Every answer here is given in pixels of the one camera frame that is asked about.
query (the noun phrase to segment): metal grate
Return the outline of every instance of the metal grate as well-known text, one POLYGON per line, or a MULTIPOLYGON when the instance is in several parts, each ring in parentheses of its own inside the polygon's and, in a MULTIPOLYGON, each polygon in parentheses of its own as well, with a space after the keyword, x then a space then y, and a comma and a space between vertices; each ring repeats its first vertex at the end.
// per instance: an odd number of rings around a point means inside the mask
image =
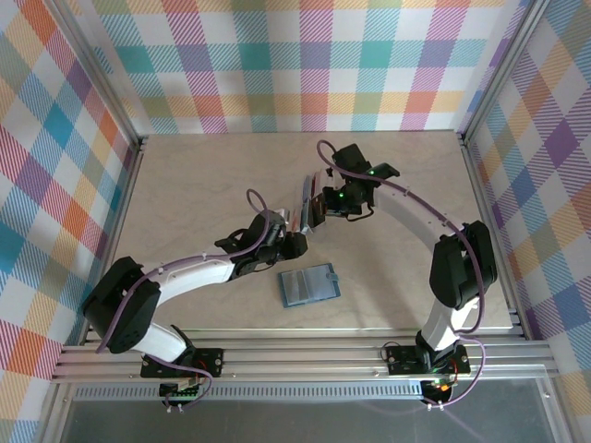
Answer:
MULTIPOLYGON (((85 384, 78 387, 76 401, 157 400, 157 383, 85 384)), ((253 383, 218 382, 209 400, 249 401, 343 401, 378 399, 420 399, 420 382, 388 380, 375 382, 253 383)))

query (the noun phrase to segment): white arm segment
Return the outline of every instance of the white arm segment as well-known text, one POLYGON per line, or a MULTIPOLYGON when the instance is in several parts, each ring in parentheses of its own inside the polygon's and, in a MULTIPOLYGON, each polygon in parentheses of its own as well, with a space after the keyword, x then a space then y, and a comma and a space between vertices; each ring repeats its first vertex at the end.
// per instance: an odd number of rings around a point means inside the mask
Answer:
MULTIPOLYGON (((406 187, 400 179, 389 181, 406 187)), ((384 212, 392 215, 410 232, 416 235, 431 253, 442 235, 454 235, 451 228, 444 225, 435 215, 422 205, 406 196, 404 192, 382 185, 374 190, 374 204, 384 212)), ((462 222, 451 215, 445 214, 455 226, 462 226, 462 222)), ((427 324, 421 330, 421 336, 434 350, 439 351, 455 343, 458 337, 454 331, 460 329, 478 299, 468 302, 462 309, 456 311, 435 299, 427 324)))
MULTIPOLYGON (((225 255, 225 252, 214 247, 207 251, 206 256, 213 255, 225 255)), ((150 271, 159 266, 148 265, 144 268, 150 271)), ((182 293, 228 281, 233 270, 234 263, 229 259, 208 258, 193 265, 164 271, 151 279, 160 284, 161 294, 156 308, 182 293)), ((144 338, 131 349, 154 355, 165 362, 173 362, 186 348, 187 345, 178 334, 152 322, 144 338)))
MULTIPOLYGON (((388 180, 399 186, 406 187, 400 179, 388 180)), ((442 235, 453 235, 454 232, 445 226, 437 217, 431 214, 422 205, 398 191, 386 185, 382 185, 373 191, 373 199, 376 208, 390 214, 402 223, 406 229, 416 235, 432 253, 442 235)), ((455 226, 462 226, 462 222, 451 215, 446 215, 455 226)))
POLYGON ((435 299, 427 323, 421 330, 421 336, 433 348, 433 351, 442 351, 448 348, 458 340, 458 336, 455 335, 454 331, 464 325, 468 314, 477 304, 478 297, 475 297, 466 303, 462 309, 456 311, 435 299))

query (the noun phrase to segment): wire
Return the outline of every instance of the wire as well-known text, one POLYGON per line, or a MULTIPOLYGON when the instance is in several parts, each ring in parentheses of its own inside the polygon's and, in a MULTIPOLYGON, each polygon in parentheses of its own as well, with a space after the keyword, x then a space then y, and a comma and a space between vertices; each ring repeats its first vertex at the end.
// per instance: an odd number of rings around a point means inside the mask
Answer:
POLYGON ((220 260, 227 260, 227 259, 230 259, 233 257, 243 256, 245 254, 248 254, 251 251, 254 251, 257 247, 259 247, 259 245, 265 240, 265 238, 267 236, 267 232, 269 231, 269 223, 270 223, 269 209, 267 208, 267 203, 265 203, 265 200, 263 199, 261 194, 259 194, 254 189, 247 190, 247 202, 254 211, 256 211, 259 214, 264 214, 264 217, 265 217, 265 225, 264 225, 262 234, 260 235, 259 239, 254 244, 252 244, 251 246, 247 247, 246 249, 244 249, 242 251, 233 252, 231 254, 222 254, 222 255, 214 255, 214 256, 204 256, 201 254, 198 256, 180 258, 176 261, 171 261, 170 263, 166 263, 165 265, 162 265, 159 268, 153 269, 150 272, 148 272, 147 274, 140 277, 131 286, 131 288, 129 288, 129 291, 127 291, 127 294, 124 296, 123 300, 121 300, 119 307, 115 311, 115 315, 113 316, 113 320, 111 320, 111 324, 109 325, 109 328, 107 329, 106 333, 104 334, 103 339, 101 340, 101 344, 99 344, 99 347, 96 350, 96 353, 101 353, 102 351, 104 351, 104 348, 107 347, 109 340, 111 340, 111 337, 113 336, 113 333, 115 332, 115 328, 117 327, 117 323, 119 322, 119 319, 123 315, 123 311, 125 310, 127 303, 129 303, 129 300, 131 299, 131 297, 133 296, 135 291, 138 289, 138 287, 146 280, 148 280, 152 277, 155 277, 156 275, 159 275, 166 270, 170 270, 170 269, 173 269, 176 267, 181 267, 181 266, 186 266, 186 265, 192 265, 194 263, 200 263, 203 261, 207 261, 208 259, 212 259, 212 258, 216 258, 216 259, 220 259, 220 260), (257 208, 254 205, 254 203, 252 202, 252 200, 250 198, 250 194, 254 194, 255 197, 259 200, 260 205, 262 206, 262 210, 260 210, 259 208, 257 208))
MULTIPOLYGON (((203 397, 205 397, 207 394, 210 393, 211 387, 213 386, 213 376, 209 372, 204 371, 202 369, 197 369, 196 367, 181 366, 181 365, 175 365, 174 363, 165 362, 162 358, 154 357, 153 355, 149 355, 149 357, 154 362, 156 362, 160 365, 168 366, 172 369, 178 369, 179 371, 187 371, 187 372, 194 372, 195 374, 201 374, 201 375, 205 376, 210 381, 207 389, 203 390, 203 392, 195 400, 192 400, 189 403, 187 403, 185 406, 183 406, 183 409, 185 411, 187 409, 191 409, 193 406, 195 406, 197 403, 199 403, 203 397)), ((168 410, 170 411, 170 403, 168 402, 169 399, 170 399, 170 394, 166 394, 166 396, 164 397, 164 404, 166 405, 167 408, 169 408, 168 410)))
MULTIPOLYGON (((330 160, 328 160, 324 156, 324 154, 322 153, 322 145, 327 145, 329 148, 332 149, 333 152, 336 151, 336 148, 331 144, 330 141, 327 141, 327 140, 319 140, 319 142, 316 144, 316 151, 318 152, 318 155, 334 171, 336 171, 342 175, 348 175, 349 177, 353 177, 353 178, 357 178, 357 179, 361 179, 361 180, 372 180, 372 181, 378 182, 382 185, 392 187, 392 188, 396 189, 397 191, 404 192, 405 196, 410 197, 411 199, 416 201, 418 204, 423 206, 426 210, 428 210, 431 214, 433 214, 435 217, 437 217, 442 223, 444 223, 446 226, 448 226, 457 235, 457 237, 460 239, 460 241, 464 244, 465 250, 466 250, 468 256, 470 257, 470 260, 472 261, 472 267, 474 268, 474 272, 476 275, 476 284, 478 286, 479 310, 478 310, 478 317, 476 319, 476 324, 472 328, 458 329, 458 330, 455 330, 454 333, 456 333, 456 334, 461 334, 461 333, 462 334, 471 334, 473 332, 476 332, 478 330, 478 328, 480 328, 480 324, 482 323, 482 318, 484 316, 484 308, 485 308, 484 282, 482 281, 482 270, 480 269, 480 264, 478 263, 478 259, 476 258, 476 253, 474 252, 472 245, 470 245, 470 242, 465 237, 465 235, 462 233, 462 231, 460 231, 458 229, 458 227, 455 226, 451 221, 447 220, 447 218, 443 214, 441 214, 438 210, 436 210, 431 205, 429 205, 427 203, 427 201, 425 201, 423 198, 419 197, 414 192, 411 192, 408 189, 405 189, 402 186, 399 186, 393 182, 390 182, 388 180, 384 180, 383 178, 374 177, 371 175, 351 173, 343 168, 340 168, 339 166, 332 163, 330 160)), ((463 399, 474 388, 474 386, 476 385, 476 383, 480 379, 480 375, 482 374, 482 370, 484 369, 484 365, 487 360, 487 352, 484 348, 484 344, 482 344, 482 342, 480 340, 477 340, 475 338, 465 337, 464 335, 458 335, 458 338, 459 338, 459 340, 472 342, 472 343, 478 344, 480 346, 480 349, 482 351, 482 363, 480 365, 480 368, 476 372, 474 379, 472 380, 470 385, 468 385, 468 387, 465 389, 465 391, 462 392, 460 395, 458 395, 455 399, 449 400, 445 403, 446 405, 450 405, 450 406, 452 404, 457 403, 459 400, 463 399)))
POLYGON ((465 237, 465 235, 462 233, 462 231, 460 231, 460 229, 458 229, 458 227, 455 226, 451 221, 447 220, 447 217, 445 217, 442 213, 440 213, 438 210, 433 208, 430 204, 427 203, 427 201, 425 201, 423 198, 419 197, 414 192, 411 192, 410 190, 405 189, 404 187, 397 185, 394 182, 384 180, 383 178, 375 177, 372 175, 351 173, 350 171, 340 168, 339 166, 332 163, 330 160, 328 160, 325 157, 325 155, 322 153, 322 148, 321 148, 322 145, 327 145, 333 151, 336 151, 336 148, 331 144, 330 141, 327 141, 327 140, 319 140, 319 142, 316 145, 316 151, 318 152, 318 155, 320 156, 320 158, 326 164, 328 164, 334 171, 337 171, 338 173, 340 173, 342 175, 348 175, 353 178, 357 178, 357 179, 361 179, 361 180, 371 180, 374 182, 378 182, 382 185, 392 187, 392 188, 396 189, 397 191, 404 192, 404 194, 407 197, 410 197, 411 199, 416 201, 418 204, 423 206, 431 214, 433 214, 435 217, 437 217, 442 223, 445 223, 445 225, 448 226, 457 235, 457 237, 460 239, 460 241, 464 244, 465 250, 466 250, 468 256, 470 257, 470 260, 472 261, 472 266, 473 266, 474 272, 476 274, 476 284, 478 287, 479 310, 478 310, 478 317, 476 319, 476 324, 474 327, 472 327, 470 329, 458 329, 455 332, 456 333, 463 333, 463 334, 471 334, 473 332, 476 332, 476 330, 478 328, 480 328, 480 324, 482 323, 482 318, 484 316, 484 304, 485 304, 485 302, 484 302, 484 282, 482 281, 482 271, 480 269, 478 259, 476 258, 476 253, 474 252, 472 245, 470 245, 470 242, 468 242, 468 239, 465 237))
POLYGON ((371 217, 374 214, 373 209, 371 208, 371 206, 368 203, 368 210, 369 210, 369 214, 366 215, 362 215, 361 217, 357 217, 356 219, 349 219, 349 216, 346 216, 345 219, 349 222, 359 222, 360 220, 364 220, 364 219, 368 219, 369 217, 371 217))
POLYGON ((482 374, 482 370, 484 369, 484 365, 487 362, 487 351, 484 349, 484 344, 482 344, 482 341, 475 339, 475 338, 468 338, 468 337, 460 337, 460 340, 467 341, 469 343, 474 343, 474 344, 477 344, 478 346, 480 346, 480 350, 482 351, 482 362, 480 363, 480 367, 478 368, 476 375, 474 376, 474 378, 472 379, 472 381, 470 382, 468 387, 465 389, 465 391, 462 392, 460 395, 458 395, 455 399, 447 401, 445 403, 445 406, 451 406, 451 405, 457 403, 458 401, 460 401, 461 399, 463 399, 466 395, 468 395, 470 393, 470 391, 474 388, 474 386, 476 385, 476 383, 480 379, 480 375, 482 374))
POLYGON ((263 272, 264 270, 271 269, 273 266, 275 266, 275 263, 269 265, 267 268, 253 270, 253 272, 263 272))

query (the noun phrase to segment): plaid wall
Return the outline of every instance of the plaid wall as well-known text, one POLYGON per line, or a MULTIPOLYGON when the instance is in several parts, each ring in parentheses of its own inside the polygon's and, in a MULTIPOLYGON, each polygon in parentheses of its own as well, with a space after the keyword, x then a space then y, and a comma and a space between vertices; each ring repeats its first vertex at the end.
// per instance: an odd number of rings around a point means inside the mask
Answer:
POLYGON ((42 0, 0 0, 0 442, 31 441, 129 143, 42 0))
POLYGON ((519 27, 519 23, 521 22, 522 18, 524 17, 524 13, 527 10, 529 4, 532 3, 532 0, 520 0, 519 6, 515 9, 511 21, 509 22, 509 26, 502 34, 502 39, 499 42, 499 46, 495 51, 495 54, 492 56, 490 61, 488 62, 487 69, 480 79, 480 83, 478 83, 478 88, 476 89, 476 93, 472 97, 470 104, 468 106, 468 110, 465 113, 464 118, 462 119, 462 123, 457 128, 457 131, 460 133, 464 133, 468 123, 470 123, 470 119, 478 109, 478 105, 480 104, 482 97, 484 96, 485 91, 488 89, 490 82, 494 76, 494 73, 497 71, 497 67, 501 63, 503 56, 509 49, 509 45, 511 43, 511 38, 513 37, 514 33, 517 31, 519 27))
POLYGON ((591 441, 591 1, 554 0, 474 140, 527 319, 591 441))
POLYGON ((150 134, 450 129, 519 0, 69 4, 150 134))

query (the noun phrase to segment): beige floor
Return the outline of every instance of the beige floor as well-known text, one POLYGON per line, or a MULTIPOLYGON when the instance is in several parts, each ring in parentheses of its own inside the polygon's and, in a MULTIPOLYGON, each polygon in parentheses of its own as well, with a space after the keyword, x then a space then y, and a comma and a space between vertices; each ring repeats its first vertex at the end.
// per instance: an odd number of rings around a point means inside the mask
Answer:
MULTIPOLYGON (((117 256, 139 262, 193 255, 247 227, 245 200, 257 189, 270 208, 288 207, 295 186, 322 167, 316 141, 355 142, 372 163, 389 162, 436 207, 471 222, 479 218, 464 161, 452 132, 153 136, 139 171, 117 256)), ((329 221, 298 260, 239 281, 176 297, 156 319, 191 328, 419 329, 434 297, 431 256, 401 224, 380 213, 366 221, 329 221), (277 272, 331 262, 339 299, 284 309, 277 272)), ((484 325, 511 326, 498 283, 488 291, 484 325)))

